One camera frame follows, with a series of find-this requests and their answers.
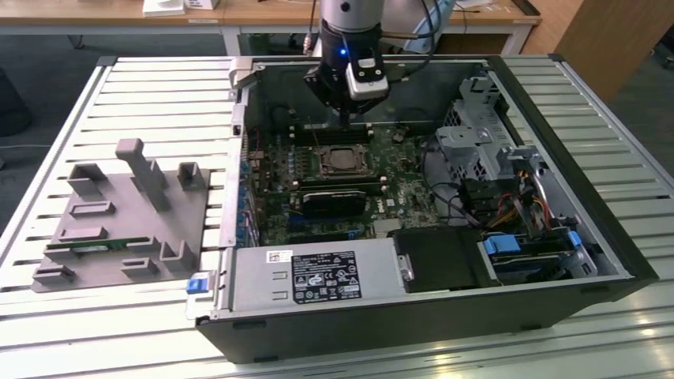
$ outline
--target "slotted metal work surface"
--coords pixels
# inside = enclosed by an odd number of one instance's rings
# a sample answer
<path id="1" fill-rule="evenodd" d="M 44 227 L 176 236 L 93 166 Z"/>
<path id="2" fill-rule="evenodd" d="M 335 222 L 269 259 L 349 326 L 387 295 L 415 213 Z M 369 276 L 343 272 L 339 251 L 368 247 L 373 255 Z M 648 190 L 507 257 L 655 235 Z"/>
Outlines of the slotted metal work surface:
<path id="1" fill-rule="evenodd" d="M 184 281 L 34 294 L 76 162 L 105 172 L 118 138 L 164 169 L 214 170 L 201 268 L 217 264 L 228 153 L 228 58 L 126 58 L 98 67 L 0 240 L 0 377 L 655 377 L 674 370 L 674 203 L 662 168 L 563 64 L 508 58 L 516 76 L 662 280 L 544 330 L 237 366 L 184 317 Z M 512 123 L 524 140 L 521 122 Z"/>

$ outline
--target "green circuit board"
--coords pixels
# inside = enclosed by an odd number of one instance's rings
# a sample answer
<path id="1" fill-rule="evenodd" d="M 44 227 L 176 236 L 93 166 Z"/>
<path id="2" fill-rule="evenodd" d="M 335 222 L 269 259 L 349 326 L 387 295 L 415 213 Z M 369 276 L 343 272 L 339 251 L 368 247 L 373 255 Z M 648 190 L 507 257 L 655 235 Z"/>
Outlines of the green circuit board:
<path id="1" fill-rule="evenodd" d="M 324 176 L 321 146 L 297 147 L 272 139 L 266 159 L 258 163 L 257 219 L 261 244 L 283 245 L 303 241 L 307 236 L 347 236 L 347 239 L 375 238 L 376 220 L 395 220 L 400 227 L 425 227 L 440 223 L 435 205 L 419 173 L 419 137 L 393 140 L 400 133 L 395 126 L 372 128 L 368 144 L 357 145 L 364 151 L 367 172 L 387 177 L 383 196 L 367 196 L 364 213 L 332 220 L 307 220 L 299 211 L 300 194 L 292 190 L 292 181 Z"/>

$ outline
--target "sticker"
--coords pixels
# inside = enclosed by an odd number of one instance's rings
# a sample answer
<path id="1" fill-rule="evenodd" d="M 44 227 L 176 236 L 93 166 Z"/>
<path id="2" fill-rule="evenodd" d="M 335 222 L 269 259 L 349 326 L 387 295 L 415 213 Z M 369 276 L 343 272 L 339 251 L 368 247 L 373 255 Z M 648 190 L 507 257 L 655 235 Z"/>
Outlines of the sticker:
<path id="1" fill-rule="evenodd" d="M 86 246 L 86 247 L 73 247 L 72 251 L 74 253 L 90 253 L 92 251 L 108 251 L 106 246 Z"/>
<path id="2" fill-rule="evenodd" d="M 287 263 L 292 258 L 292 250 L 266 251 L 266 263 Z"/>
<path id="3" fill-rule="evenodd" d="M 216 24 L 217 20 L 208 19 L 208 18 L 190 18 L 186 20 L 189 24 Z"/>
<path id="4" fill-rule="evenodd" d="M 352 251 L 296 255 L 288 259 L 292 259 L 292 300 L 296 304 L 361 298 Z"/>

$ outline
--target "motherboard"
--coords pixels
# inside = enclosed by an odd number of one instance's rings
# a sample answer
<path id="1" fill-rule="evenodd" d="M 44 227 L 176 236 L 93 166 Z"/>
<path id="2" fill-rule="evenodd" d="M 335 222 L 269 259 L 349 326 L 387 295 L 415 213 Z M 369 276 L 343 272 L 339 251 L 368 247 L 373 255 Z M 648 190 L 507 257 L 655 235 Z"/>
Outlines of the motherboard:
<path id="1" fill-rule="evenodd" d="M 421 180 L 423 137 L 400 126 L 363 126 L 339 139 L 299 134 L 249 144 L 262 246 L 384 238 L 441 222 Z"/>

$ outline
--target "circuit board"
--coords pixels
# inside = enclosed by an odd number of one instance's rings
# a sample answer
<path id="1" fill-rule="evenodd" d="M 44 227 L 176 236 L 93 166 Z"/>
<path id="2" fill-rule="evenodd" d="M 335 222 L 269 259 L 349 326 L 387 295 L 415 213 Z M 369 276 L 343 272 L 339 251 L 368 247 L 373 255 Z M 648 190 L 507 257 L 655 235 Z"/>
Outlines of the circuit board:
<path id="1" fill-rule="evenodd" d="M 292 183 L 299 178 L 311 181 L 328 175 L 323 146 L 295 146 L 276 136 L 265 146 L 265 159 L 260 159 L 256 174 L 257 219 L 260 243 L 264 246 L 297 242 L 323 242 L 385 236 L 376 229 L 377 221 L 401 227 L 437 225 L 432 199 L 424 188 L 419 172 L 420 147 L 417 137 L 404 138 L 395 126 L 372 128 L 368 144 L 333 148 L 361 153 L 357 167 L 337 174 L 376 173 L 385 176 L 380 196 L 367 196 L 364 212 L 359 216 L 308 220 L 297 207 L 297 192 Z"/>

